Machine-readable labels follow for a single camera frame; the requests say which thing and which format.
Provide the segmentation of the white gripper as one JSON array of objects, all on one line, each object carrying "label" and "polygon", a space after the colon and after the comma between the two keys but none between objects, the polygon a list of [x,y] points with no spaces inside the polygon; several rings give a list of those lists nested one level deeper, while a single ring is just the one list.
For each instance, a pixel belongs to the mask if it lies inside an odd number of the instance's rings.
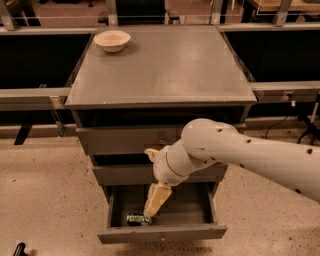
[{"label": "white gripper", "polygon": [[200,160],[188,154],[181,141],[161,150],[147,148],[144,153],[153,163],[154,177],[160,182],[151,184],[144,206],[143,215],[153,217],[171,195],[171,187],[200,169]]}]

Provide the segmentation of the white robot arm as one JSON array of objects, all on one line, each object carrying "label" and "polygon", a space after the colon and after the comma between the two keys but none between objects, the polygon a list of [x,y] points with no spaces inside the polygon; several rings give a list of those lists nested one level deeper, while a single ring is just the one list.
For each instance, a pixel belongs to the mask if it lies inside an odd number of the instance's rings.
[{"label": "white robot arm", "polygon": [[157,182],[148,192],[143,215],[156,215],[172,188],[216,163],[234,164],[320,202],[320,148],[243,135],[233,126],[195,119],[181,139],[161,150],[147,149]]}]

